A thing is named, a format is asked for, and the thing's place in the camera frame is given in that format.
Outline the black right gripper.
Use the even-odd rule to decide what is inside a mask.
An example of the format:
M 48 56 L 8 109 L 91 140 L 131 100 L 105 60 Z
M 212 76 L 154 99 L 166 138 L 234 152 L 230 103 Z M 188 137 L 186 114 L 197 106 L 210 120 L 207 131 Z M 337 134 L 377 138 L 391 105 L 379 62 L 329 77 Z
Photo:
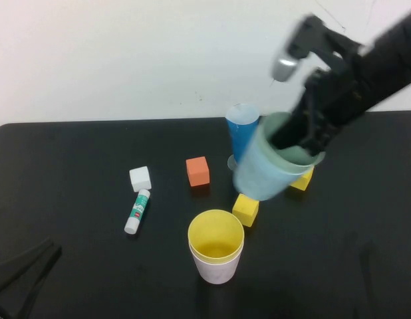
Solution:
M 328 51 L 315 53 L 328 70 L 316 69 L 305 81 L 304 93 L 288 120 L 269 138 L 282 150 L 300 146 L 310 156 L 326 150 L 344 126 L 375 102 L 366 77 L 374 67 L 368 53 Z

